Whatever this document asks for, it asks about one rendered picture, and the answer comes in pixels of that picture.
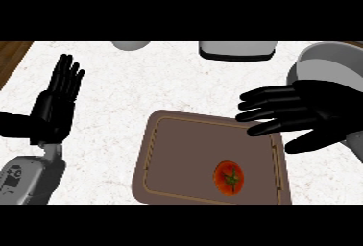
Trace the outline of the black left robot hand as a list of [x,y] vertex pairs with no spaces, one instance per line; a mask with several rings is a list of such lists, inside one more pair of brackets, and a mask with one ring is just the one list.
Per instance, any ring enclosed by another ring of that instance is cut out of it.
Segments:
[[63,54],[32,114],[0,112],[2,137],[29,138],[32,145],[60,144],[69,138],[85,75],[86,70],[73,61],[73,56]]

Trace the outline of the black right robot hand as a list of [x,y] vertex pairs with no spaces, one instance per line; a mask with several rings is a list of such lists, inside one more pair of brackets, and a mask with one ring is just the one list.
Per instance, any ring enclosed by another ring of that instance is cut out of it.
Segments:
[[336,82],[300,80],[266,86],[240,95],[238,122],[269,119],[250,136],[309,130],[285,144],[288,154],[316,151],[363,131],[363,92]]

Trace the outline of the grey pot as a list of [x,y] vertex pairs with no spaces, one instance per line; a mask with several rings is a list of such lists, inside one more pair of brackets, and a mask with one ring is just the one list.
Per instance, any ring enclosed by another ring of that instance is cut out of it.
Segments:
[[363,92],[363,47],[339,41],[315,43],[291,67],[287,84],[297,80],[331,81]]

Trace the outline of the brown tray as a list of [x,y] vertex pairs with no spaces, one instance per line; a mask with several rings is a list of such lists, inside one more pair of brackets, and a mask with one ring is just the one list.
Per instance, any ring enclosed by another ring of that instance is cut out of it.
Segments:
[[[282,137],[252,137],[253,123],[178,111],[150,117],[132,192],[145,204],[290,205]],[[222,161],[244,174],[241,192],[223,194],[213,180]]]

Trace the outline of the red tomato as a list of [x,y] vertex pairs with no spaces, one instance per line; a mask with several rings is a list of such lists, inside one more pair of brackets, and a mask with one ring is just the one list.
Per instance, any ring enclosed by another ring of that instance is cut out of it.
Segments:
[[226,196],[240,194],[244,187],[244,171],[234,161],[225,160],[219,163],[213,174],[213,181],[219,191]]

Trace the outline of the grey and black appliance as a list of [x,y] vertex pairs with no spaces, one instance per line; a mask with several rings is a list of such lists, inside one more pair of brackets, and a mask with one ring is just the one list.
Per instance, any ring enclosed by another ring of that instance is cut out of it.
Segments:
[[277,41],[201,41],[200,55],[223,62],[260,62],[274,57],[277,45]]

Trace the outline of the grey round object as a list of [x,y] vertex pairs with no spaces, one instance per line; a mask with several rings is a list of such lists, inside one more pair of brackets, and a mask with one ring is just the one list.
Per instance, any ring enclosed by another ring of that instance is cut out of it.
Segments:
[[136,51],[150,44],[150,41],[114,41],[113,44],[123,51]]

